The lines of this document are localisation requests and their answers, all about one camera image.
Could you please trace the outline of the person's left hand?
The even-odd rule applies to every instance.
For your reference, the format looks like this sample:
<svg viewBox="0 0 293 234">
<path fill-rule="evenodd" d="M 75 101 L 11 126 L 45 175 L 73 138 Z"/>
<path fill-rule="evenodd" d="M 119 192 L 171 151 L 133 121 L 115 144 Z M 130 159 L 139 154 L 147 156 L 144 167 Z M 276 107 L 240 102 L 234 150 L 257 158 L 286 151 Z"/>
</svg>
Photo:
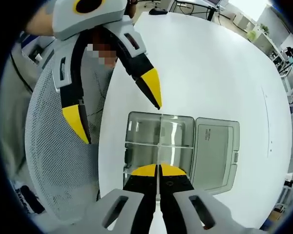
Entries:
<svg viewBox="0 0 293 234">
<path fill-rule="evenodd" d="M 92 41 L 94 44 L 110 44 L 111 35 L 104 28 L 95 28 L 92 31 Z"/>
</svg>

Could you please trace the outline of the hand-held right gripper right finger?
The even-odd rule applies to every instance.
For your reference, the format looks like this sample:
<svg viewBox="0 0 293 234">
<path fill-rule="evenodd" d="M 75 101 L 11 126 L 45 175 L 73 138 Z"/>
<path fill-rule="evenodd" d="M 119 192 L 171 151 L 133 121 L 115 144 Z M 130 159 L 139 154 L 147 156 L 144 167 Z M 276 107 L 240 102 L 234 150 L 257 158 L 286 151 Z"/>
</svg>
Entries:
<svg viewBox="0 0 293 234">
<path fill-rule="evenodd" d="M 182 169 L 160 165 L 160 195 L 167 233 L 232 233 L 229 209 L 209 193 L 195 189 Z"/>
</svg>

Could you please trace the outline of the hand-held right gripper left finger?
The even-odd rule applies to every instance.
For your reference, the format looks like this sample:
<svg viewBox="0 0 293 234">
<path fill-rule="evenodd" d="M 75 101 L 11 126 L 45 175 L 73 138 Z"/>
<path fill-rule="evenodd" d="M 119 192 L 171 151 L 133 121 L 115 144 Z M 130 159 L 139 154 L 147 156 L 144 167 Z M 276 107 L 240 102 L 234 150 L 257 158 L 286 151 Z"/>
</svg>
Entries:
<svg viewBox="0 0 293 234">
<path fill-rule="evenodd" d="M 156 164 L 134 170 L 124 188 L 114 189 L 86 212 L 92 234 L 147 234 L 155 212 Z"/>
</svg>

